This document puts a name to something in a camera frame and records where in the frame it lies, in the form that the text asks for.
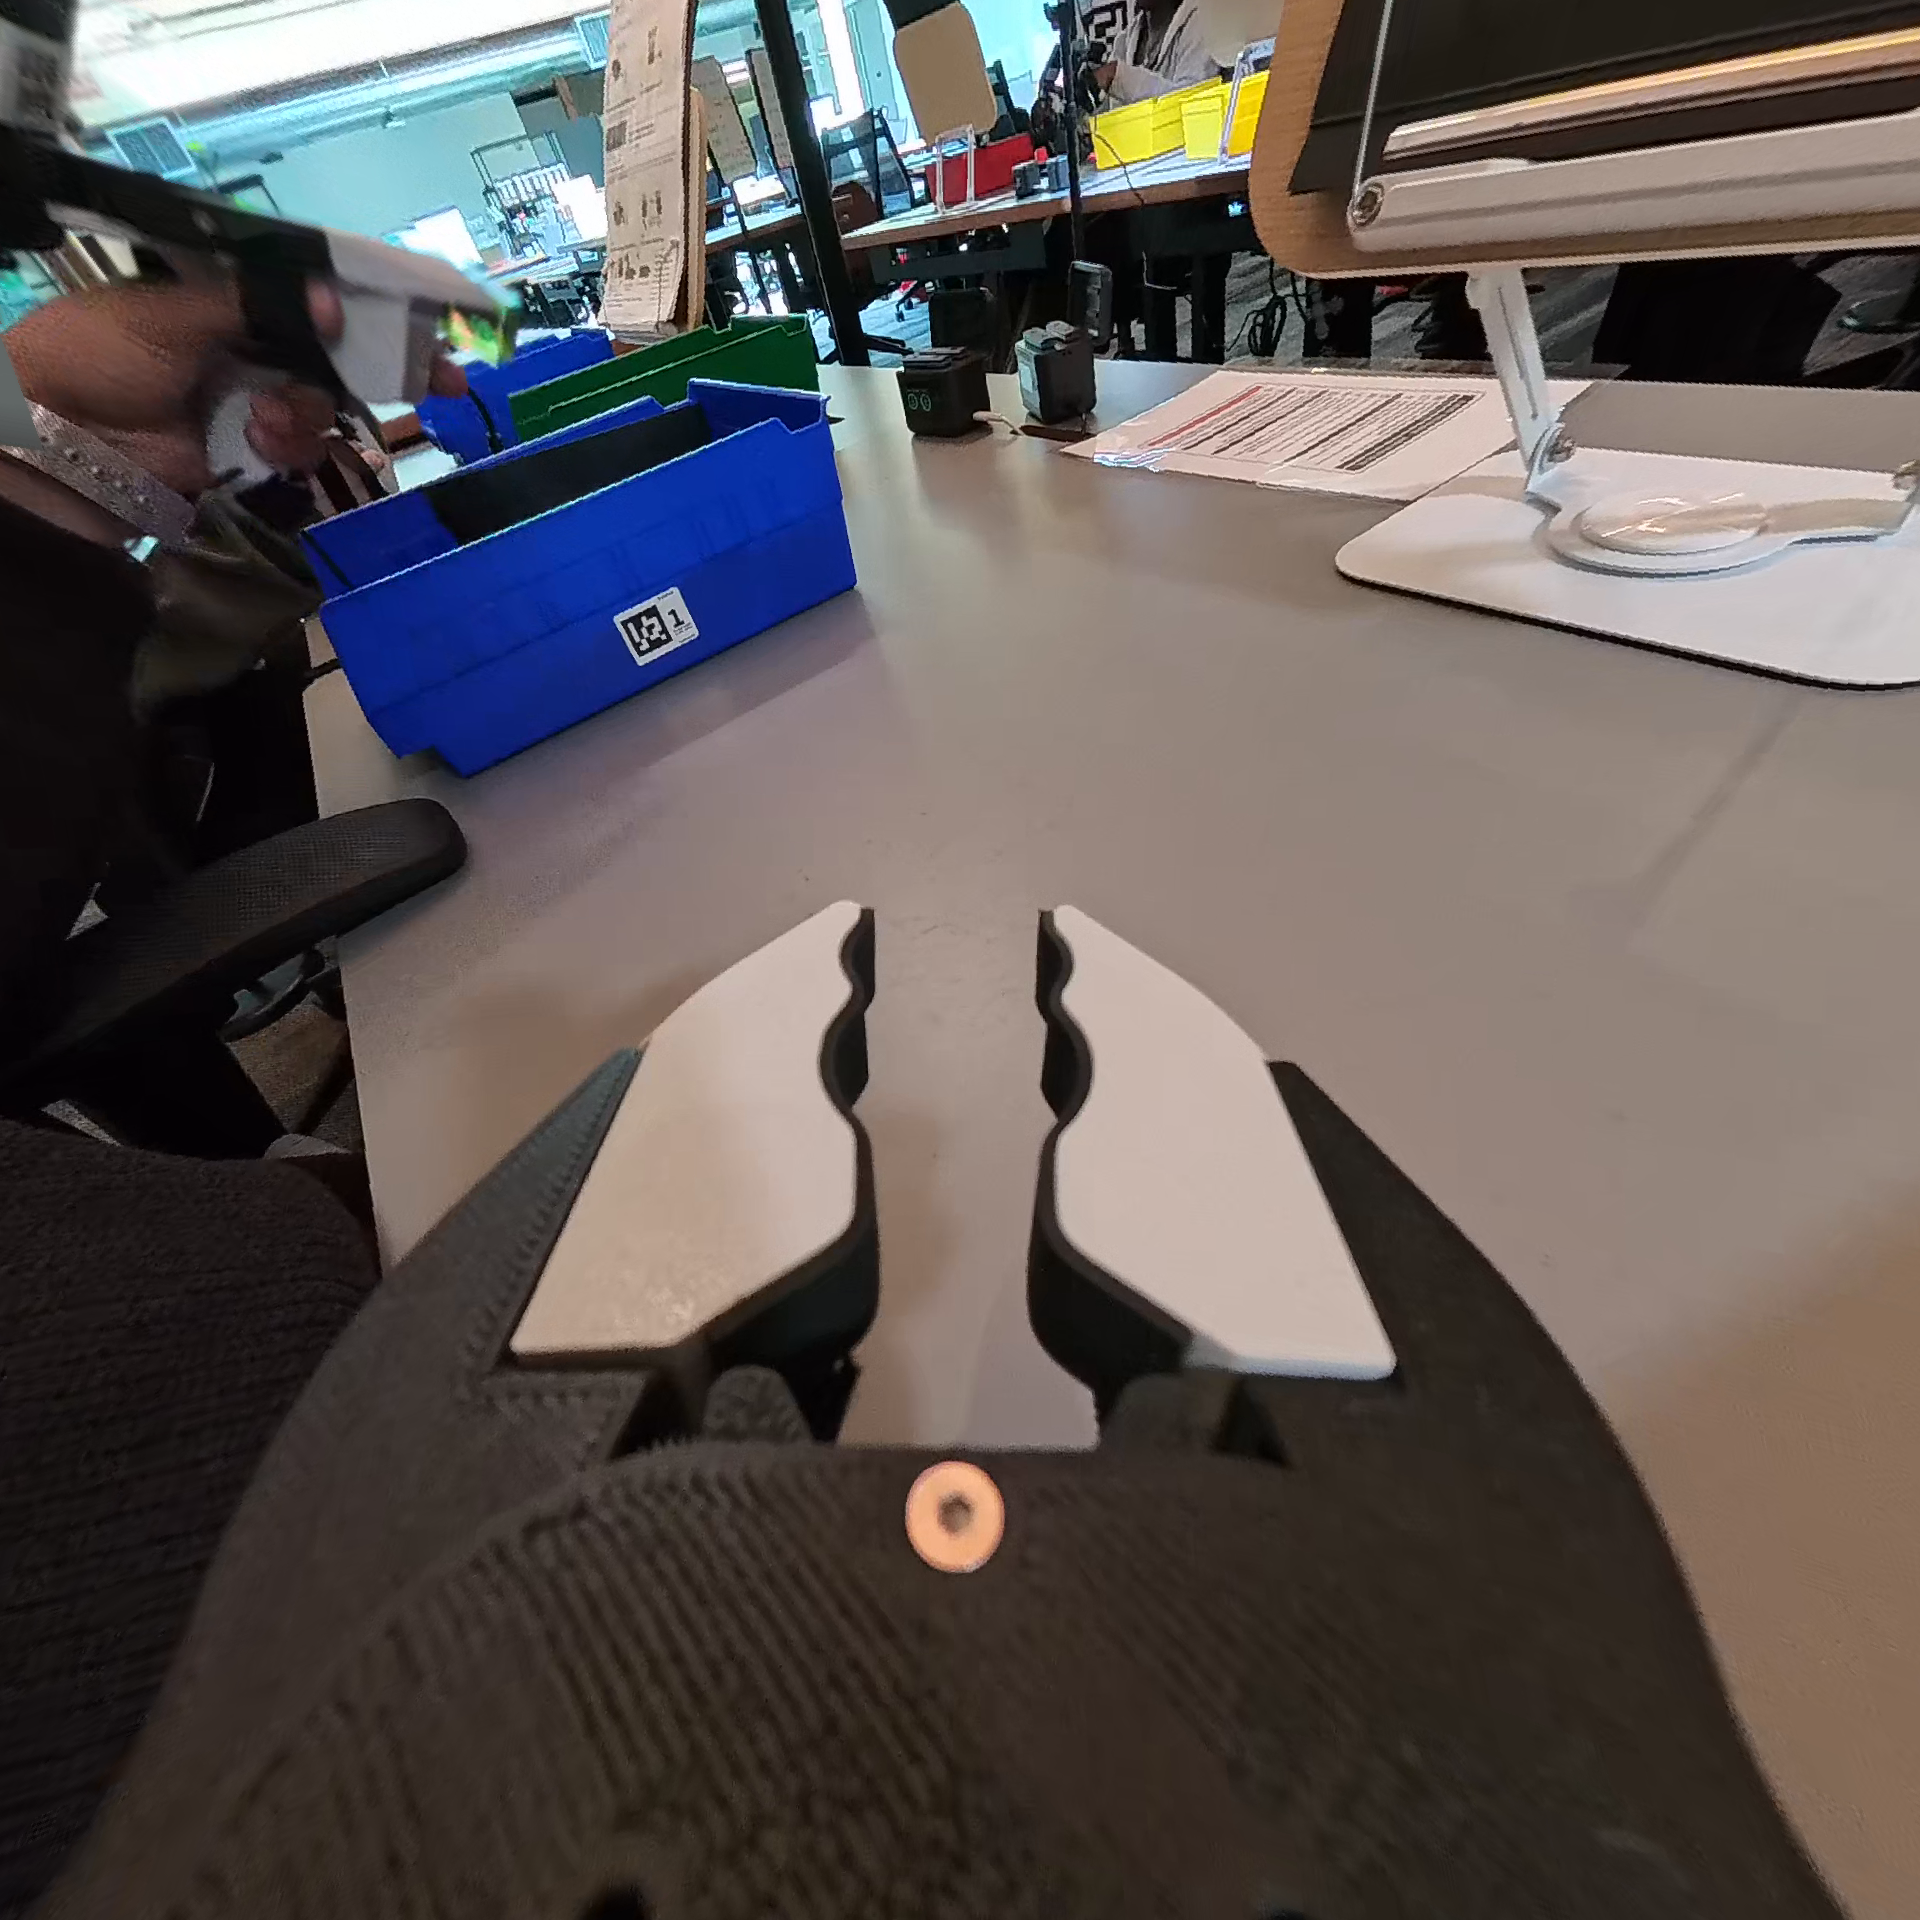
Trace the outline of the black foam sheet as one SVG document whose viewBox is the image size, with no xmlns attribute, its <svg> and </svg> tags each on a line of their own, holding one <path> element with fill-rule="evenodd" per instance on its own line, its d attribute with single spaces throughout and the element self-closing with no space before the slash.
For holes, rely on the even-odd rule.
<svg viewBox="0 0 1920 1920">
<path fill-rule="evenodd" d="M 455 544 L 472 544 L 676 462 L 713 438 L 707 410 L 683 401 L 579 436 L 559 433 L 449 470 L 423 489 L 425 505 Z"/>
</svg>

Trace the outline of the black battery charger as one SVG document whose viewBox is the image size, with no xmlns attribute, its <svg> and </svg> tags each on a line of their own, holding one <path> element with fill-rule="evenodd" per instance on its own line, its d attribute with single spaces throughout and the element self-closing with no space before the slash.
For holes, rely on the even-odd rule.
<svg viewBox="0 0 1920 1920">
<path fill-rule="evenodd" d="M 990 362 L 976 347 L 931 345 L 909 352 L 897 372 L 902 421 L 913 438 L 959 442 L 990 418 Z"/>
</svg>

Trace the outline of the printed paper sheet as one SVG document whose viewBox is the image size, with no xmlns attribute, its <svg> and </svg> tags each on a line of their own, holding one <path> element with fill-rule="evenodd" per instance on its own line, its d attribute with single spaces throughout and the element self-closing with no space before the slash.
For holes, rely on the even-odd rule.
<svg viewBox="0 0 1920 1920">
<path fill-rule="evenodd" d="M 1067 453 L 1123 470 L 1405 505 L 1513 444 L 1488 374 L 1224 368 Z"/>
</svg>

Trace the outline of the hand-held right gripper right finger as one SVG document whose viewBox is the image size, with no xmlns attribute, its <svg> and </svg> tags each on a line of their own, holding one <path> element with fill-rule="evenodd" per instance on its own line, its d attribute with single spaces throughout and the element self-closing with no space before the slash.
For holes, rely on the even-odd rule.
<svg viewBox="0 0 1920 1920">
<path fill-rule="evenodd" d="M 1076 905 L 1039 912 L 1028 1326 L 1108 1422 L 1141 1381 L 1387 1386 L 1399 1358 L 1257 1040 Z"/>
</svg>

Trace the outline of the person's dark knit sweater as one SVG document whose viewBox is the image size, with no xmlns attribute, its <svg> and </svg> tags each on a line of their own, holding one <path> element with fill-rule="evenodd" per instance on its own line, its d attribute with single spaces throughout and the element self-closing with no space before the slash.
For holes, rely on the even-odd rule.
<svg viewBox="0 0 1920 1920">
<path fill-rule="evenodd" d="M 380 1281 L 367 1165 L 3 1130 L 3 1915 L 128 1758 L 256 1464 Z"/>
</svg>

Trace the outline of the green storage bin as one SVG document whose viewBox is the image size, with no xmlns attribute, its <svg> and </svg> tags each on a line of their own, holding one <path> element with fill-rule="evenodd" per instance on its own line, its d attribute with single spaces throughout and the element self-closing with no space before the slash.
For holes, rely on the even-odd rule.
<svg viewBox="0 0 1920 1920">
<path fill-rule="evenodd" d="M 667 341 L 615 350 L 565 372 L 536 372 L 510 398 L 519 442 L 599 418 L 640 398 L 673 405 L 695 379 L 815 393 L 819 350 L 803 316 L 739 316 Z"/>
</svg>

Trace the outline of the plain blue storage bin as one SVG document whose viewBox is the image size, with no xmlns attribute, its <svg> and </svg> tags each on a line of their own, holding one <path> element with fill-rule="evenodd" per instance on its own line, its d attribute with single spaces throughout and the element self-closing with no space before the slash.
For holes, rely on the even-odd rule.
<svg viewBox="0 0 1920 1920">
<path fill-rule="evenodd" d="M 520 338 L 513 357 L 497 368 L 468 354 L 459 362 L 465 395 L 425 395 L 415 405 L 415 418 L 435 449 L 440 449 L 457 465 L 477 465 L 491 453 L 519 444 L 520 434 L 512 416 L 513 395 L 597 368 L 611 357 L 613 342 L 599 326 L 547 331 L 532 341 Z"/>
</svg>

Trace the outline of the red box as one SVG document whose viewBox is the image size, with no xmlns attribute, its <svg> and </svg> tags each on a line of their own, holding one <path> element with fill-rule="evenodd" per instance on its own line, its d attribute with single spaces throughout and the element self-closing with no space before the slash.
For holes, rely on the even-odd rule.
<svg viewBox="0 0 1920 1920">
<path fill-rule="evenodd" d="M 1035 158 L 1035 141 L 1017 133 L 966 152 L 939 152 L 920 166 L 928 204 L 959 209 L 1014 192 L 1017 170 Z"/>
</svg>

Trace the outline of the monitor with wooden back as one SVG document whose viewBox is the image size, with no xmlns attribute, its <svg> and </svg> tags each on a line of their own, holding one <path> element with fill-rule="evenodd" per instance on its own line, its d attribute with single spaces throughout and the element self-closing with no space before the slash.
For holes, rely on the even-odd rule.
<svg viewBox="0 0 1920 1920">
<path fill-rule="evenodd" d="M 1284 4 L 1255 228 L 1319 280 L 1912 249 L 1902 2 Z"/>
</svg>

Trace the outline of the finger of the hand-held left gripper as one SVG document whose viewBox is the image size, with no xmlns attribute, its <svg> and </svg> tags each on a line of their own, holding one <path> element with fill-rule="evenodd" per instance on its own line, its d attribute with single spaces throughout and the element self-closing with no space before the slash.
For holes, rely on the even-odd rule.
<svg viewBox="0 0 1920 1920">
<path fill-rule="evenodd" d="M 337 296 L 335 377 L 358 403 L 419 403 L 444 357 L 448 302 L 432 296 Z"/>
<path fill-rule="evenodd" d="M 484 280 L 472 280 L 444 256 L 395 248 L 364 233 L 320 228 L 328 275 L 343 299 L 412 302 L 427 313 L 504 320 L 516 307 Z"/>
</svg>

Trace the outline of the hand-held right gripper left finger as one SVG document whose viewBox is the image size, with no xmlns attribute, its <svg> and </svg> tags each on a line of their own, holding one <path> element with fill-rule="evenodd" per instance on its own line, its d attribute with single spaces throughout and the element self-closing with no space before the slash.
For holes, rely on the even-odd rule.
<svg viewBox="0 0 1920 1920">
<path fill-rule="evenodd" d="M 710 976 L 640 1046 L 544 1260 L 512 1360 L 736 1368 L 841 1410 L 879 1304 L 867 1012 L 875 917 L 833 901 Z"/>
</svg>

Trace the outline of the white monitor stand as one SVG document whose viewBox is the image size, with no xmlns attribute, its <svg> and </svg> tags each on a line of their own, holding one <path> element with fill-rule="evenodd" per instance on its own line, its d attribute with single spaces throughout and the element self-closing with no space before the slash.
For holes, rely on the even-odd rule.
<svg viewBox="0 0 1920 1920">
<path fill-rule="evenodd" d="M 1334 553 L 1383 593 L 1835 690 L 1917 683 L 1916 462 L 1579 449 L 1518 269 L 1467 276 L 1518 449 Z"/>
</svg>

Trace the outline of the blue storage bin with label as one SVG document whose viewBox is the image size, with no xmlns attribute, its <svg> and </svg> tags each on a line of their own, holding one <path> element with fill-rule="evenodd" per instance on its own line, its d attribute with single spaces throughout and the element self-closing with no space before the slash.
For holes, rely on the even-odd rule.
<svg viewBox="0 0 1920 1920">
<path fill-rule="evenodd" d="M 324 636 L 392 756 L 477 776 L 856 585 L 824 398 L 695 379 L 683 401 L 710 446 L 501 536 L 455 544 L 425 486 L 303 531 Z"/>
</svg>

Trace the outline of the row of yellow bins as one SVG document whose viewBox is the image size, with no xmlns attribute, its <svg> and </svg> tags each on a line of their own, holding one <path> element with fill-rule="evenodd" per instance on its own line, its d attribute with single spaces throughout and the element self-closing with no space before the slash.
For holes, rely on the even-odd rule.
<svg viewBox="0 0 1920 1920">
<path fill-rule="evenodd" d="M 1249 156 L 1264 107 L 1269 73 L 1248 72 L 1129 102 L 1095 116 L 1092 165 L 1102 172 L 1131 170 L 1148 161 L 1183 156 L 1231 161 Z"/>
</svg>

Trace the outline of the printed cardboard sign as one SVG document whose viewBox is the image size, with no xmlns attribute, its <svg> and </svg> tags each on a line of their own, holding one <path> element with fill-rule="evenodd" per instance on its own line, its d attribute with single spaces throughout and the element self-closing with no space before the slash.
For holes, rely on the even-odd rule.
<svg viewBox="0 0 1920 1920">
<path fill-rule="evenodd" d="M 627 345 L 703 325 L 703 99 L 689 81 L 692 2 L 613 2 L 604 77 L 600 322 Z"/>
</svg>

